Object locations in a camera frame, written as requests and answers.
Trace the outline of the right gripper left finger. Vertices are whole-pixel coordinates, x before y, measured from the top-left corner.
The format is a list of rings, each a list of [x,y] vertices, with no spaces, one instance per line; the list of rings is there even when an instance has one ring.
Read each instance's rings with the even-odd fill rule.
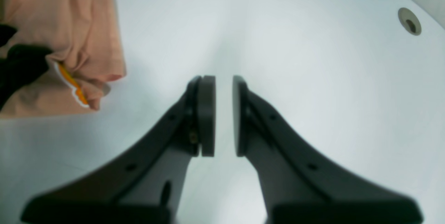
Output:
[[[193,157],[213,157],[216,78],[194,77],[135,145],[94,172],[34,197],[27,224],[171,224]]]

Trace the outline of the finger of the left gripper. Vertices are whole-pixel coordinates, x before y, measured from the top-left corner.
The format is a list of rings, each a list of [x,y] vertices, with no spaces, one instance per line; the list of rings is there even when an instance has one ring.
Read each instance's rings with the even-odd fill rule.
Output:
[[[16,34],[17,29],[1,24],[0,25],[0,47],[3,47]]]
[[[22,87],[33,83],[49,70],[46,56],[52,50],[36,45],[16,44],[0,66],[0,106]]]

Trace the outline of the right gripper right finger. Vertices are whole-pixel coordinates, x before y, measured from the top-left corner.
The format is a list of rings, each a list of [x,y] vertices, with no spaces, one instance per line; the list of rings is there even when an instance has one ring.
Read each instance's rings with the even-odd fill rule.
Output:
[[[233,77],[235,149],[255,168],[268,224],[421,224],[411,197],[385,189],[308,144],[267,101]]]

